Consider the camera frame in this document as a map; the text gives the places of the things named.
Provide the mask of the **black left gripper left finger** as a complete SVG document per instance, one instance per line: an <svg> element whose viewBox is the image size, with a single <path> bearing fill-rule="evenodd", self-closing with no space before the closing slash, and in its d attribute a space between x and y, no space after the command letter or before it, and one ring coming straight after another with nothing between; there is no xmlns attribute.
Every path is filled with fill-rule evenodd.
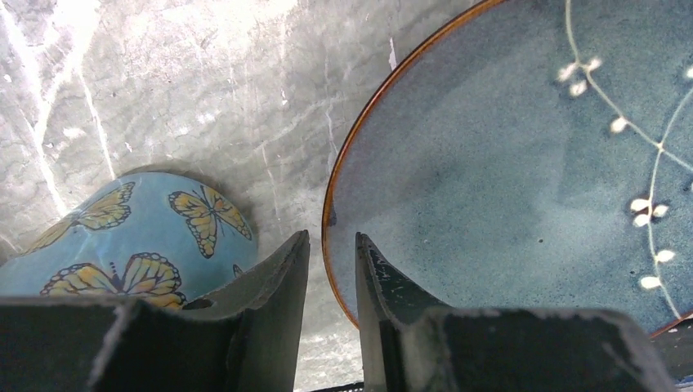
<svg viewBox="0 0 693 392"><path fill-rule="evenodd" d="M125 296L3 297L4 391L289 391L310 258L302 230L184 310Z"/></svg>

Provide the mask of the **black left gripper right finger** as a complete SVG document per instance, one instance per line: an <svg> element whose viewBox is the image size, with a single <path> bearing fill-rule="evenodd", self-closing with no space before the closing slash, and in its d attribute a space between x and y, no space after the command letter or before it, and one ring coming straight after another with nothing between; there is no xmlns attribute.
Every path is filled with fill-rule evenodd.
<svg viewBox="0 0 693 392"><path fill-rule="evenodd" d="M454 308L355 236L367 391L672 391L648 336L604 309Z"/></svg>

